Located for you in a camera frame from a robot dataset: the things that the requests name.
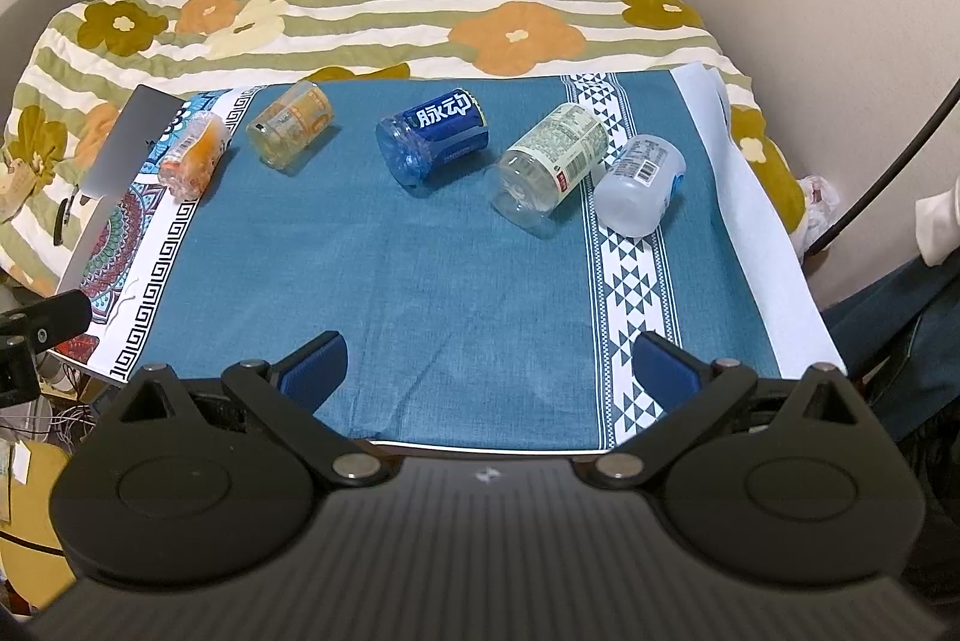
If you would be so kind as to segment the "clear cup green white label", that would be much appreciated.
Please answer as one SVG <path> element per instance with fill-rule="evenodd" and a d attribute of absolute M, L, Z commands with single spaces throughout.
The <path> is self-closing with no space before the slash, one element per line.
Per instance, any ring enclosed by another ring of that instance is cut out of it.
<path fill-rule="evenodd" d="M 607 148 L 607 129 L 596 114 L 580 104 L 558 104 L 487 171 L 491 207 L 532 235 L 548 235 L 551 214 Z"/>

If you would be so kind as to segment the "grey laptop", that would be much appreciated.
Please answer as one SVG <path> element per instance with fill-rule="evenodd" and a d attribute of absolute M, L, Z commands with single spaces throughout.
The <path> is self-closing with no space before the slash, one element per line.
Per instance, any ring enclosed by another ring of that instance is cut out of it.
<path fill-rule="evenodd" d="M 80 181 L 83 196 L 121 197 L 183 104 L 151 86 L 137 86 Z"/>

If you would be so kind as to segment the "black pen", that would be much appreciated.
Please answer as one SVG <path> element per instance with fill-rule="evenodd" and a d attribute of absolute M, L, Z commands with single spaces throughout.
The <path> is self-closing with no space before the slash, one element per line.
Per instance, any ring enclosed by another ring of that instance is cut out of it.
<path fill-rule="evenodd" d="M 65 197 L 65 199 L 59 203 L 52 233 L 53 244 L 55 244 L 55 246 L 62 246 L 62 244 L 64 244 L 65 228 L 67 228 L 68 222 L 70 221 L 71 207 L 73 207 L 73 202 L 75 202 L 78 194 L 80 194 L 80 187 L 75 186 L 73 187 L 73 191 L 70 192 L 70 196 Z"/>

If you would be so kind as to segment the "floral striped bed quilt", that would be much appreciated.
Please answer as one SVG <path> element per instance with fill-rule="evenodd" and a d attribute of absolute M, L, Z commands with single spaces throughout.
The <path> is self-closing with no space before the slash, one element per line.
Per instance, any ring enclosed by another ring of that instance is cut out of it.
<path fill-rule="evenodd" d="M 537 77 L 672 69 L 721 72 L 732 136 L 789 235 L 807 225 L 799 182 L 768 132 L 752 84 L 681 0 L 97 0 L 67 8 L 47 33 L 43 65 L 72 95 L 174 97 L 302 79 Z M 2 267 L 39 295 L 55 290 L 88 215 L 71 207 L 53 244 L 59 203 L 93 164 L 121 109 L 107 101 L 60 119 L 32 104 L 2 143 L 2 170 L 29 192 L 2 225 Z"/>

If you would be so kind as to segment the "blue plastic cup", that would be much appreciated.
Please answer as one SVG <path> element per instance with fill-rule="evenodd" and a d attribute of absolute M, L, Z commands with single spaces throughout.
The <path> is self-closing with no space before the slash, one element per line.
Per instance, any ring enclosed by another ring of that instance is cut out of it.
<path fill-rule="evenodd" d="M 381 119 L 374 135 L 387 170 L 407 189 L 446 164 L 483 152 L 490 140 L 480 103 L 462 86 Z"/>

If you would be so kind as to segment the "yellow orange label plastic cup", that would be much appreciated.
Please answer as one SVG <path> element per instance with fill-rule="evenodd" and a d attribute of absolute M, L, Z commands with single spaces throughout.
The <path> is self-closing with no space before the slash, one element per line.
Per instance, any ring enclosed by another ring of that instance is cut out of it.
<path fill-rule="evenodd" d="M 315 83 L 302 80 L 260 111 L 245 134 L 263 163 L 285 171 L 333 120 L 331 100 Z"/>

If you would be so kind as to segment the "blue patterned tablecloth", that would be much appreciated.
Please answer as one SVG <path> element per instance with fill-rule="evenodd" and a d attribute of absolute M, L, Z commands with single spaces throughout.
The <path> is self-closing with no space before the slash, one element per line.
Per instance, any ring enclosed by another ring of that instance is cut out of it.
<path fill-rule="evenodd" d="M 199 203 L 172 200 L 147 161 L 86 267 L 93 320 L 65 360 L 119 384 L 150 361 L 215 376 L 335 331 L 347 376 L 317 413 L 337 432 L 536 453 L 612 448 L 658 420 L 664 394 L 631 371 L 643 332 L 773 378 L 838 360 L 732 142 L 716 70 L 474 80 L 488 147 L 407 191 L 374 129 L 444 92 L 441 80 L 329 83 L 334 124 L 304 163 L 272 170 L 236 134 Z M 652 235 L 607 230 L 590 181 L 539 233 L 491 207 L 490 164 L 565 101 L 612 148 L 649 132 L 682 153 Z"/>

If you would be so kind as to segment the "frosted white plastic cup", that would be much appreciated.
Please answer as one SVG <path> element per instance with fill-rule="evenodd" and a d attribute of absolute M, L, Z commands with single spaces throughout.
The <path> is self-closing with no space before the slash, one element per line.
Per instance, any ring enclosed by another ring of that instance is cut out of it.
<path fill-rule="evenodd" d="M 627 238 L 646 238 L 661 225 L 685 171 L 682 152 L 669 140 L 631 137 L 594 189 L 597 220 Z"/>

